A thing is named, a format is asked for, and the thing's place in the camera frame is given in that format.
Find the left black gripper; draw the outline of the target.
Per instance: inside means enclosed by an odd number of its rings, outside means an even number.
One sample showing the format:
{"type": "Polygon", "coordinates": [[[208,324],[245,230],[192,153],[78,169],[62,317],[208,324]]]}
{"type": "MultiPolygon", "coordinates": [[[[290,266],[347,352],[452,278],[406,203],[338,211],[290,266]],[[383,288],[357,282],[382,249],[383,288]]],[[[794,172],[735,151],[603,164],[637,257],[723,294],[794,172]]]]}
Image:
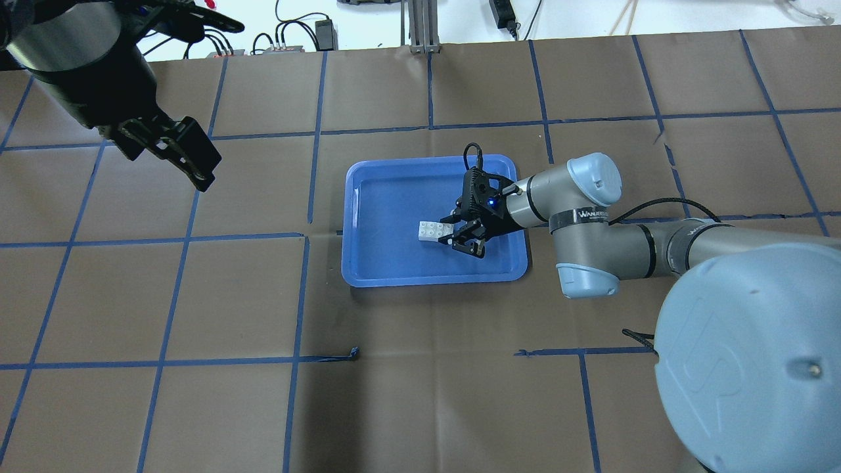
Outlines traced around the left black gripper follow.
{"type": "Polygon", "coordinates": [[[244,24],[193,1],[33,1],[30,72],[127,159],[150,153],[206,192],[222,156],[197,120],[173,120],[160,108],[137,46],[150,32],[193,44],[205,29],[239,34],[244,24]]]}

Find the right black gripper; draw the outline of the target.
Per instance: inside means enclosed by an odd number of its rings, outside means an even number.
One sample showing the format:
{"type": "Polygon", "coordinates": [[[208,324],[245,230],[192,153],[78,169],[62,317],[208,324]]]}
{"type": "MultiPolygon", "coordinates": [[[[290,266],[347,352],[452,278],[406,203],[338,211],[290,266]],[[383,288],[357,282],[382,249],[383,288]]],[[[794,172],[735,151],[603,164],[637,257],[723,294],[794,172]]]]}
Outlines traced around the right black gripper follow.
{"type": "Polygon", "coordinates": [[[486,241],[521,231],[507,208],[505,191],[514,181],[480,168],[469,168],[463,179],[459,209],[439,219],[442,225],[457,228],[451,235],[451,248],[475,258],[486,255],[486,241]]]}

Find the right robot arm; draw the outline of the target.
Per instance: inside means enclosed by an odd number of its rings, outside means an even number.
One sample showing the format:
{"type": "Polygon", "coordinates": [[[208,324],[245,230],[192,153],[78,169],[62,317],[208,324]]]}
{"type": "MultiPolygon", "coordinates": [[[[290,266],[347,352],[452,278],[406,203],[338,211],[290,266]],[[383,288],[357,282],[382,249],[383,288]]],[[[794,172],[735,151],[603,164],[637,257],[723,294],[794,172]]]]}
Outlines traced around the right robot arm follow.
{"type": "Polygon", "coordinates": [[[519,181],[466,165],[441,244],[546,224],[568,299],[674,276],[654,335],[656,386],[673,431],[712,472],[838,472],[837,238],[742,229],[714,217],[622,224],[615,162],[600,152],[519,181]]]}

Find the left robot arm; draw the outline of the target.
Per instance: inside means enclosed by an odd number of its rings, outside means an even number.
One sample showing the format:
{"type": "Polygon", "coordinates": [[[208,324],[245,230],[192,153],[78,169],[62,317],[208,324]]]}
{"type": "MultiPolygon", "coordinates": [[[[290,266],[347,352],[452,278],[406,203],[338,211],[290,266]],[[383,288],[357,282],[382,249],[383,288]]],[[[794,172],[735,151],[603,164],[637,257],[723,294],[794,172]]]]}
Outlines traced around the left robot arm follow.
{"type": "Polygon", "coordinates": [[[195,118],[174,120],[138,48],[160,33],[194,44],[206,28],[241,33],[237,19],[193,1],[3,1],[2,48],[70,116],[129,160],[150,152],[198,191],[214,182],[221,156],[195,118]]]}

